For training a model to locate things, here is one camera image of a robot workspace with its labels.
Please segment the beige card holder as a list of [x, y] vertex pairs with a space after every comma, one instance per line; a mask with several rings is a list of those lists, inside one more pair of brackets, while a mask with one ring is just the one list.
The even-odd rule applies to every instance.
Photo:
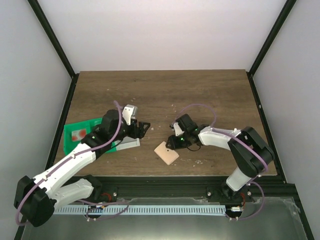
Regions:
[[154, 149], [154, 152], [168, 166], [179, 158], [179, 154], [176, 151], [167, 148], [166, 142], [164, 141]]

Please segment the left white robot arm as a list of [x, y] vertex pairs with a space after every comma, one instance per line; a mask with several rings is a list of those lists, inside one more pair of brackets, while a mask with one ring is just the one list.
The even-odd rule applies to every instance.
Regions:
[[39, 227], [49, 220], [54, 211], [72, 202], [111, 202], [113, 198], [103, 196], [102, 183], [92, 175], [72, 184], [66, 182], [111, 150], [113, 142], [145, 136], [151, 124], [137, 121], [135, 111], [135, 107], [128, 106], [123, 110], [108, 110], [101, 123], [94, 126], [62, 160], [33, 178], [22, 177], [17, 183], [14, 198], [16, 224], [23, 225], [19, 219], [23, 215], [27, 223]]

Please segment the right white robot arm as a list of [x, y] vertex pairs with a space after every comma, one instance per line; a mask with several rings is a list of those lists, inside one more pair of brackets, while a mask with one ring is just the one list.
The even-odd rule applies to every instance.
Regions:
[[170, 124], [174, 134], [169, 136], [166, 147], [170, 150], [187, 149], [192, 145], [214, 146], [231, 152], [236, 169], [222, 184], [220, 194], [229, 202], [240, 196], [240, 190], [262, 173], [275, 159], [275, 153], [251, 126], [241, 130], [197, 125], [188, 114]]

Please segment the red white card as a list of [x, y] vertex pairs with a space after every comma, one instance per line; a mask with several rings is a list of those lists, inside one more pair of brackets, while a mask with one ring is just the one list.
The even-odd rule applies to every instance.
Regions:
[[71, 140], [73, 142], [77, 142], [82, 140], [87, 134], [87, 130], [84, 129], [79, 129], [79, 130], [74, 130], [71, 132]]

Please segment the white plastic bin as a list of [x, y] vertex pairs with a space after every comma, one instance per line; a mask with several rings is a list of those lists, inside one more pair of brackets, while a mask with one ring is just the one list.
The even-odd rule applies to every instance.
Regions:
[[122, 151], [130, 148], [135, 148], [140, 146], [140, 139], [139, 138], [130, 138], [125, 137], [122, 141], [118, 140], [114, 142], [116, 147], [116, 151]]

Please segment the light blue slotted strip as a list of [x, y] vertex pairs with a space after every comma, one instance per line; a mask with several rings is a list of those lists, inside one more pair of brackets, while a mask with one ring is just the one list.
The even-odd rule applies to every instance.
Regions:
[[89, 211], [87, 205], [68, 205], [54, 212], [55, 215], [106, 215], [111, 216], [123, 211], [124, 215], [197, 215], [224, 216], [224, 205], [111, 205], [104, 209]]

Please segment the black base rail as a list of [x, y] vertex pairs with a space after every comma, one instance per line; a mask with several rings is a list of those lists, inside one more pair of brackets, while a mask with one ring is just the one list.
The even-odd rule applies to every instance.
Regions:
[[256, 183], [235, 193], [227, 189], [226, 179], [225, 176], [97, 176], [93, 181], [97, 189], [90, 190], [80, 176], [75, 176], [54, 193], [53, 198], [60, 206], [82, 199], [98, 203], [135, 198], [194, 198], [223, 205], [262, 196], [299, 200], [296, 186], [278, 176], [257, 178]]

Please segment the left black frame post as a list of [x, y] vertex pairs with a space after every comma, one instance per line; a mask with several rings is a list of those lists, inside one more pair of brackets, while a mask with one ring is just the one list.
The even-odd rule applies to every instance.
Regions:
[[53, 46], [55, 52], [57, 53], [60, 61], [62, 62], [64, 68], [66, 69], [68, 75], [73, 79], [76, 76], [76, 73], [65, 54], [50, 22], [48, 21], [40, 3], [38, 0], [27, 0], [30, 5], [32, 11], [34, 12], [36, 18], [38, 19], [40, 25], [42, 26], [44, 32], [46, 33], [51, 45]]

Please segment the black frame post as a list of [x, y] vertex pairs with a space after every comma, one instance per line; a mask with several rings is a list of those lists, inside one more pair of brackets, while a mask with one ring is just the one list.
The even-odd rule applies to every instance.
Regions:
[[286, 0], [248, 73], [255, 75], [297, 0]]
[[62, 62], [64, 68], [66, 69], [68, 75], [73, 79], [76, 76], [76, 73], [65, 54], [50, 22], [48, 21], [40, 3], [38, 0], [27, 0], [30, 5], [32, 11], [34, 12], [36, 18], [38, 19], [40, 25], [42, 26], [44, 32], [46, 33], [51, 45], [53, 46], [55, 52], [57, 53], [60, 61]]

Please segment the right black frame post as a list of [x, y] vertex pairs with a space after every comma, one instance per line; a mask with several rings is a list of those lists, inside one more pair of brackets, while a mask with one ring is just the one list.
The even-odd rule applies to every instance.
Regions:
[[255, 75], [297, 0], [286, 0], [248, 73]]

